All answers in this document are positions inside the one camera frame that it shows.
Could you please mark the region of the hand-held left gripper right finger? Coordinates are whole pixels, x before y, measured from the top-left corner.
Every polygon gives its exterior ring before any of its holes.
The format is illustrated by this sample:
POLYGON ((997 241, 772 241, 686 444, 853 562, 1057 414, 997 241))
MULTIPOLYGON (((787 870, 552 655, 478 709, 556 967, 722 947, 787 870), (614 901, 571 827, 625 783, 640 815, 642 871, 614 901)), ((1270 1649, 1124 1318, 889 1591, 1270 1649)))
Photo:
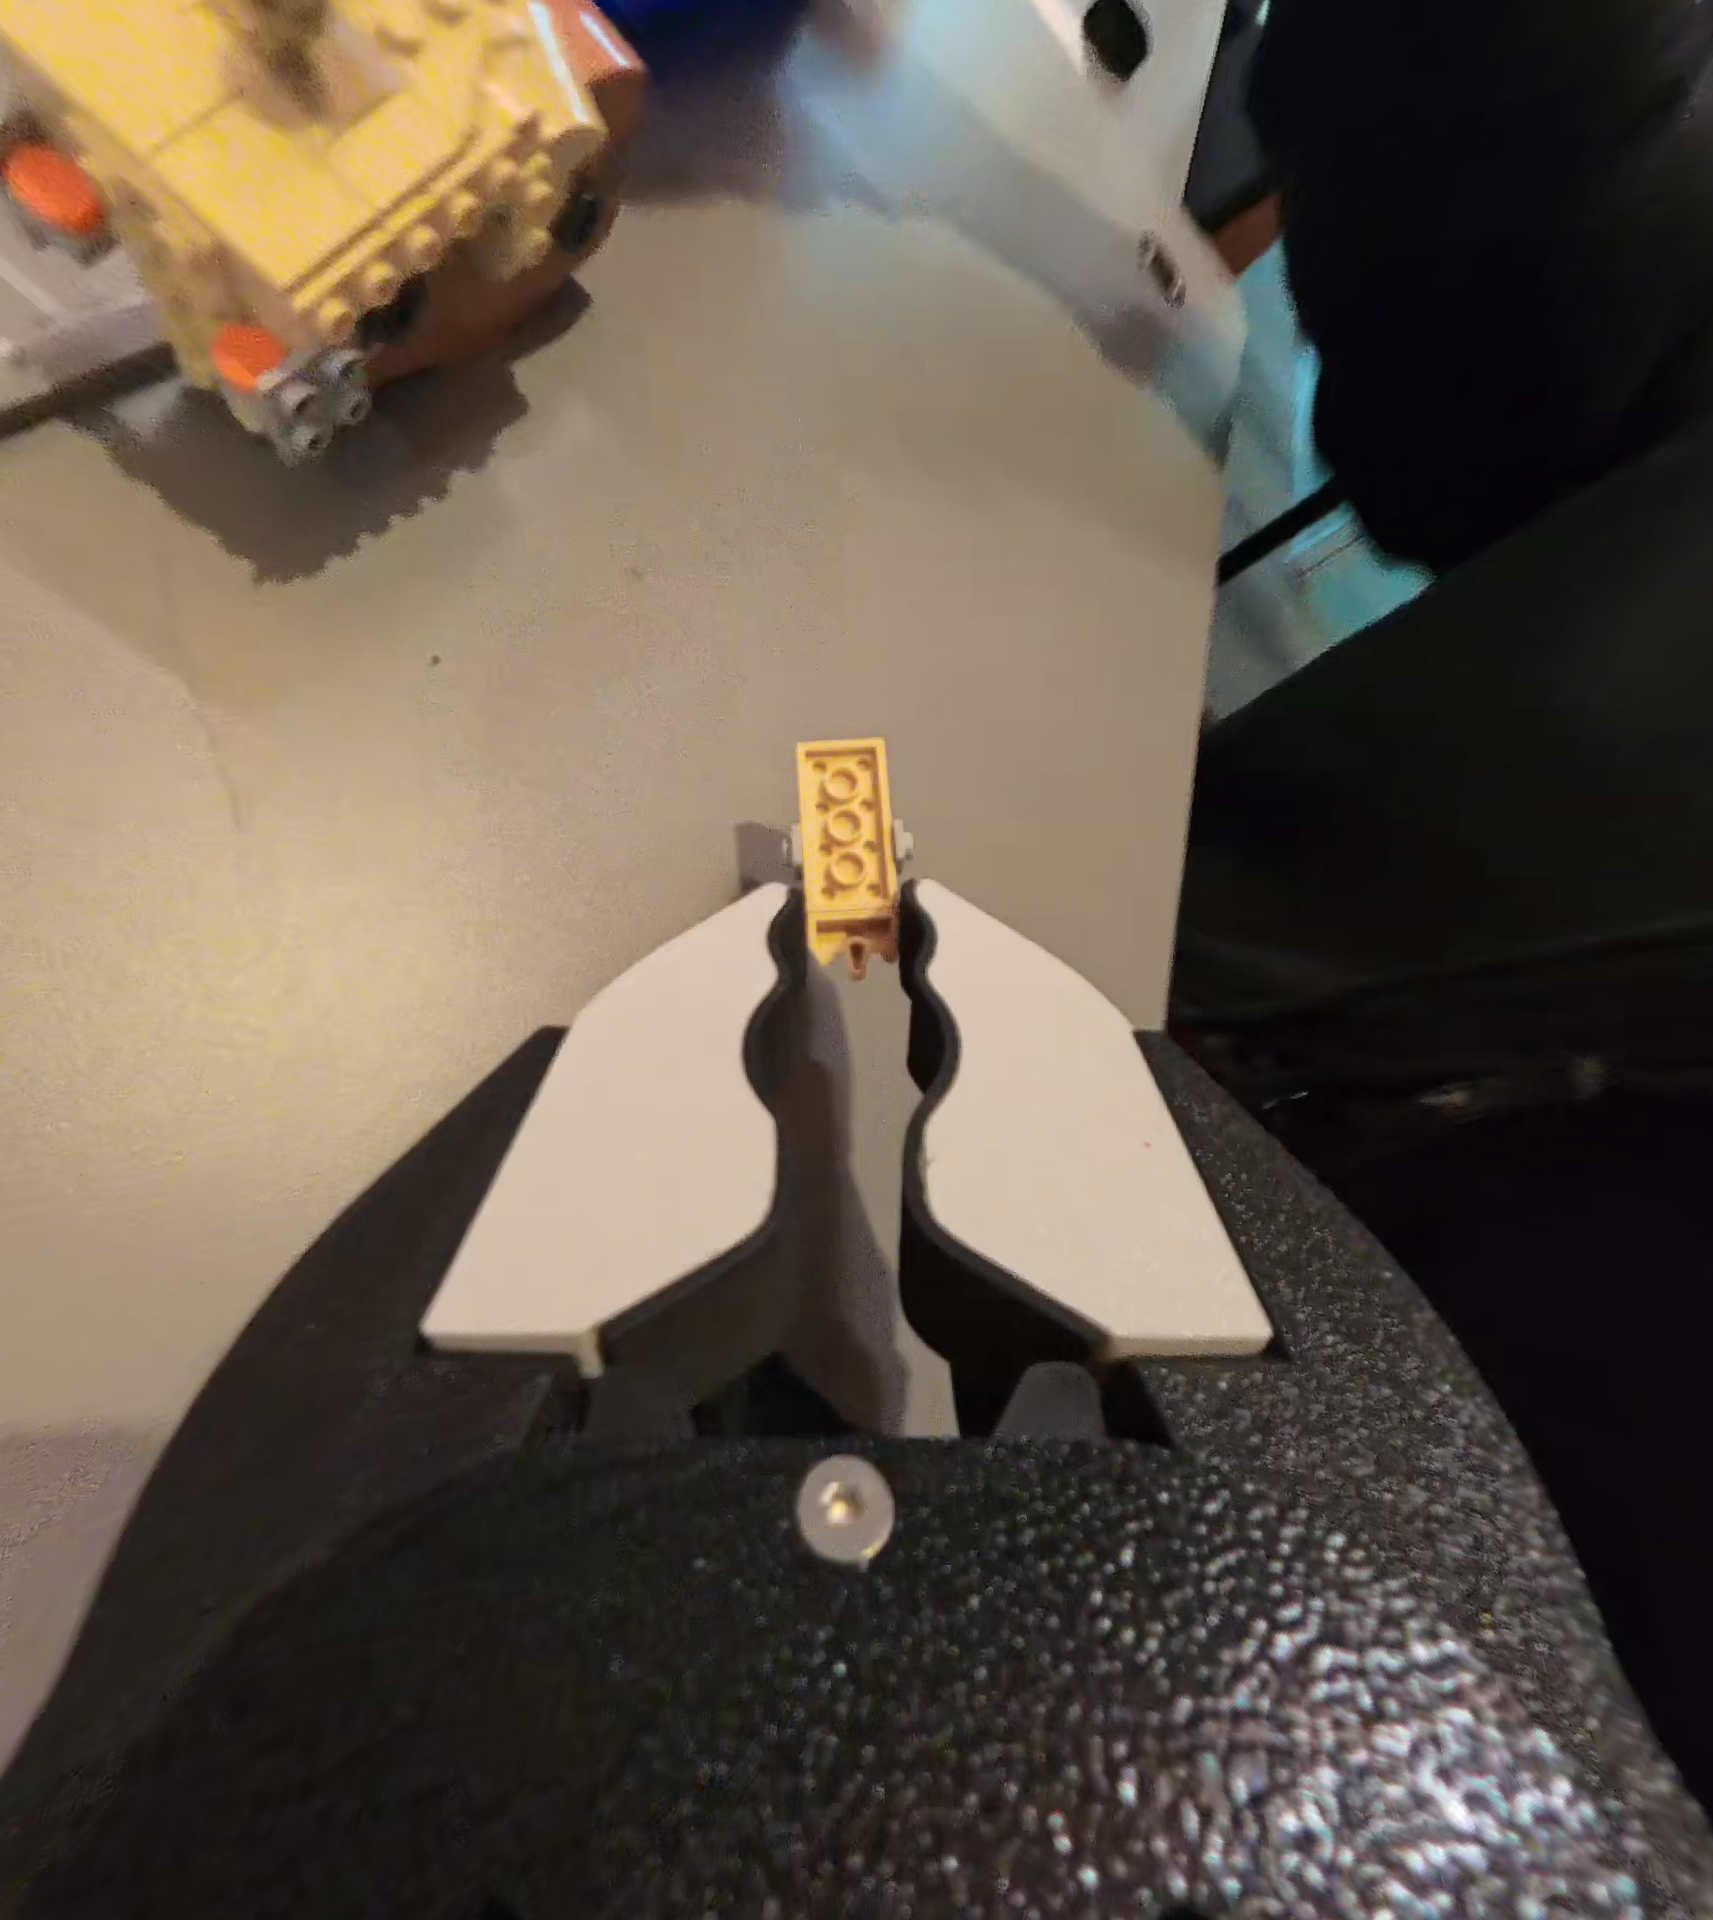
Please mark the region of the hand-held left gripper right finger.
POLYGON ((1081 971, 938 879, 905 900, 921 1103, 909 1231, 938 1261, 919 1335, 984 1358, 1016 1335, 1113 1359, 1251 1358, 1272 1339, 1130 1019, 1081 971))

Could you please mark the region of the person's right forearm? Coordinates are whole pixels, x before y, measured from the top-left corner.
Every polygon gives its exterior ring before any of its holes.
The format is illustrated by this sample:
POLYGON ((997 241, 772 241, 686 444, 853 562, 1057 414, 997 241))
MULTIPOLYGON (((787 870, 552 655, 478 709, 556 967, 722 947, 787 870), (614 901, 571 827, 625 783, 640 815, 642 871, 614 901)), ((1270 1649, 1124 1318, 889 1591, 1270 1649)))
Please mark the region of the person's right forearm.
POLYGON ((1270 3, 1314 446, 1441 573, 1713 418, 1713 2, 1270 3))

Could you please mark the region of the tan brown brick ship model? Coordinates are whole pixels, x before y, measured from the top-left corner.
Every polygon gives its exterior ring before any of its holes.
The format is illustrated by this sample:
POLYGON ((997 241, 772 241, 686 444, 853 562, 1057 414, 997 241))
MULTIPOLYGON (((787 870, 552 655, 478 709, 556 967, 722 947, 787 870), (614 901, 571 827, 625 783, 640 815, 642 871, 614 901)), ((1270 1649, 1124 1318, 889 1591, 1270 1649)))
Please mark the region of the tan brown brick ship model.
POLYGON ((0 2, 0 191, 121 254, 288 465, 488 351, 603 245, 649 69, 579 2, 0 2))

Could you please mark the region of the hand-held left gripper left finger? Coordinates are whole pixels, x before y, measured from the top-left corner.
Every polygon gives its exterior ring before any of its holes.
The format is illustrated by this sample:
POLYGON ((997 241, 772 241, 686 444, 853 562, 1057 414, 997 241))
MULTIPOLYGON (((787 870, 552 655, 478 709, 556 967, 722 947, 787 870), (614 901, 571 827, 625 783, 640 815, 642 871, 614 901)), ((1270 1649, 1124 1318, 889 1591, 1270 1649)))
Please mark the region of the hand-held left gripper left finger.
POLYGON ((420 1318, 437 1354, 577 1374, 734 1374, 778 1237, 780 1135, 752 1041, 800 984, 799 900, 763 882, 593 996, 420 1318))

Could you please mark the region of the grey desk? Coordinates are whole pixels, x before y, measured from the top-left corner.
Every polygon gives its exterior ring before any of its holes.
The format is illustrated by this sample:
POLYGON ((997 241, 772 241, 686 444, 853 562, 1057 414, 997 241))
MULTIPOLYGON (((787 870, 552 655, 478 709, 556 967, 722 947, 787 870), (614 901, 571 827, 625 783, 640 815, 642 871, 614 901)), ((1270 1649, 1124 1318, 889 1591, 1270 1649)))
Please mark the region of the grey desk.
POLYGON ((262 1297, 737 893, 796 742, 1163 1021, 1232 324, 1079 311, 834 81, 662 101, 569 326, 329 465, 0 444, 0 1770, 262 1297))

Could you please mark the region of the tan square brick plate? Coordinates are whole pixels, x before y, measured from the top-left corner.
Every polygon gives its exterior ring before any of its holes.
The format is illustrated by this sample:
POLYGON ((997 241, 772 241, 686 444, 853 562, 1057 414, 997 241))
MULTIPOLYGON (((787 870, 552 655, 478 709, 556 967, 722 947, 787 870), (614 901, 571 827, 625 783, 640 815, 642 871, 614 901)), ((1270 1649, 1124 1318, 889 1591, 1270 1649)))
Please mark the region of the tan square brick plate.
POLYGON ((899 919, 900 822, 880 736, 802 740, 794 748, 805 929, 820 918, 899 919))

